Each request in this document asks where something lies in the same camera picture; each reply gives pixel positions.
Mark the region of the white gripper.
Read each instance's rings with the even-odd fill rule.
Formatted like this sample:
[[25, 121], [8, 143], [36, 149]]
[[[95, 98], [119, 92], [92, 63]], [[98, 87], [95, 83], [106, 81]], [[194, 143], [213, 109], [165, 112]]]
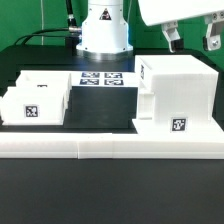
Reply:
[[203, 48], [206, 51], [221, 48], [224, 13], [213, 12], [224, 10], [224, 0], [138, 0], [138, 4], [147, 26], [162, 24], [162, 33], [172, 53], [184, 49], [184, 39], [178, 33], [178, 22], [175, 20], [204, 15], [207, 31], [203, 37]]

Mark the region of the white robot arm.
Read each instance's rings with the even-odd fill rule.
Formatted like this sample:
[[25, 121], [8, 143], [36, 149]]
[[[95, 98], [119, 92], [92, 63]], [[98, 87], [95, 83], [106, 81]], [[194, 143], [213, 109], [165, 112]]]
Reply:
[[[169, 50], [184, 48], [178, 22], [203, 16], [207, 31], [203, 46], [207, 51], [221, 48], [224, 28], [224, 0], [137, 0], [147, 26], [160, 25]], [[96, 60], [111, 60], [133, 51], [129, 44], [129, 25], [123, 17], [123, 0], [88, 0], [88, 15], [83, 21], [80, 55]]]

